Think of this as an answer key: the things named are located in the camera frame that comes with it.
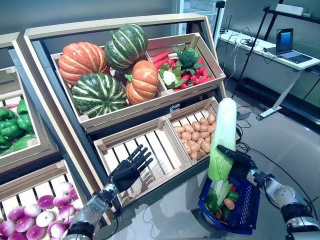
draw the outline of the green striped squash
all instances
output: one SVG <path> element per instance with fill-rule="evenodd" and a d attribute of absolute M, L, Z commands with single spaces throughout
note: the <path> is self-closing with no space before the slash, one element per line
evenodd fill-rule
<path fill-rule="evenodd" d="M 114 77 L 103 73 L 81 75 L 71 89 L 75 108 L 93 118 L 126 106 L 126 89 Z"/>
<path fill-rule="evenodd" d="M 139 25 L 130 23 L 111 34 L 112 40 L 104 47 L 107 65 L 118 71 L 128 70 L 147 50 L 146 33 Z"/>

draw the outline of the orange pumpkin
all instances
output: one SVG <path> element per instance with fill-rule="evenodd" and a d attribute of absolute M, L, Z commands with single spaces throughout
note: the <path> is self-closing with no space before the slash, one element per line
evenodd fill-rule
<path fill-rule="evenodd" d="M 90 42 L 71 43 L 65 46 L 58 65 L 62 78 L 71 86 L 83 74 L 110 74 L 104 50 Z"/>
<path fill-rule="evenodd" d="M 125 75 L 126 96 L 130 104 L 139 104 L 154 99 L 158 90 L 158 71 L 156 67 L 146 61 L 138 61 L 133 69 L 132 75 Z"/>

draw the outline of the laptop screen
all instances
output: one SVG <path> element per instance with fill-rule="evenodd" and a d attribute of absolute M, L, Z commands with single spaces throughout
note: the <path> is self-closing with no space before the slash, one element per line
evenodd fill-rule
<path fill-rule="evenodd" d="M 276 31 L 276 54 L 284 54 L 292 51 L 294 29 L 278 29 Z"/>

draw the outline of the robotic arm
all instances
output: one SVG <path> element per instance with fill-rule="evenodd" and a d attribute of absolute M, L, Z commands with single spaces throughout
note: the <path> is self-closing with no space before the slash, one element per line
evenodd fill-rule
<path fill-rule="evenodd" d="M 147 148 L 143 150 L 143 145 L 139 145 L 136 150 L 123 160 L 108 177 L 107 185 L 93 196 L 79 211 L 69 227 L 63 240 L 92 240 L 95 228 L 102 215 L 108 208 L 112 207 L 111 201 L 121 193 L 131 187 L 139 178 L 140 173 L 152 162 L 151 155 L 147 154 Z"/>
<path fill-rule="evenodd" d="M 307 202 L 292 187 L 282 185 L 273 175 L 259 171 L 249 155 L 223 145 L 218 145 L 217 148 L 233 159 L 232 174 L 240 179 L 247 179 L 280 210 L 288 232 L 286 240 L 320 239 L 318 221 L 310 213 Z"/>

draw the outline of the desk leg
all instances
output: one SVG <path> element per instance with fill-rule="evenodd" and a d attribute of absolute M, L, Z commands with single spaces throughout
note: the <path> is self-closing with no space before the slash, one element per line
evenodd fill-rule
<path fill-rule="evenodd" d="M 291 88 L 295 85 L 296 81 L 299 79 L 299 77 L 301 76 L 303 71 L 297 71 L 291 78 L 291 81 L 289 82 L 288 86 L 285 88 L 285 90 L 281 93 L 281 95 L 279 96 L 279 98 L 277 99 L 277 101 L 275 102 L 275 104 L 272 106 L 272 108 L 269 108 L 267 111 L 264 111 L 263 113 L 259 114 L 258 116 L 256 116 L 257 120 L 262 120 L 265 117 L 277 112 L 278 110 L 280 110 L 282 107 L 280 106 L 280 104 L 282 103 L 282 101 L 285 99 L 285 97 L 288 95 L 288 93 L 290 92 Z"/>

